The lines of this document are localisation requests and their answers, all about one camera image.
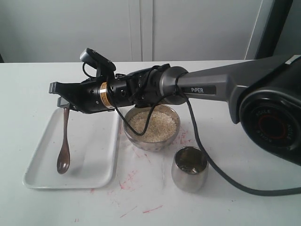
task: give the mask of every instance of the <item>white rectangular tray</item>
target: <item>white rectangular tray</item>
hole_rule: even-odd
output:
[[[71,163],[60,175],[56,161],[63,141],[63,110],[52,114],[24,176],[23,183],[35,189],[96,188],[113,175],[119,135],[116,112],[86,115],[70,111],[68,143]]]

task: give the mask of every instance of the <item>uncooked rice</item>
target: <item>uncooked rice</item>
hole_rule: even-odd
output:
[[[129,124],[138,133],[141,133],[145,127],[146,119],[149,112],[140,112],[134,115]],[[150,123],[143,136],[137,136],[130,129],[127,129],[129,135],[138,141],[155,143],[169,139],[175,134],[177,125],[173,118],[165,113],[153,111],[150,117]]]

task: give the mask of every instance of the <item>white wall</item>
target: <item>white wall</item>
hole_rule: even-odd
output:
[[[0,0],[5,62],[252,58],[273,0]]]
[[[301,0],[293,0],[274,54],[301,54]]]

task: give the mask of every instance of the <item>table surface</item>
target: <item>table surface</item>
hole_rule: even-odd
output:
[[[188,71],[242,61],[171,62]],[[116,63],[129,73],[165,62]],[[0,225],[299,225],[301,195],[258,197],[232,187],[211,167],[198,194],[179,190],[171,179],[176,149],[195,145],[186,105],[179,137],[160,153],[134,148],[120,135],[111,182],[88,190],[31,190],[23,176],[56,109],[54,81],[85,78],[81,63],[0,64]],[[230,120],[227,104],[192,100],[201,140],[216,163],[237,181],[257,189],[301,186],[301,167],[256,146]]]

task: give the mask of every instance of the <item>metal cup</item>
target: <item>metal cup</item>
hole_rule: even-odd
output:
[[[201,150],[183,147],[174,155],[171,175],[178,188],[195,193],[206,182],[208,167],[208,161]]]

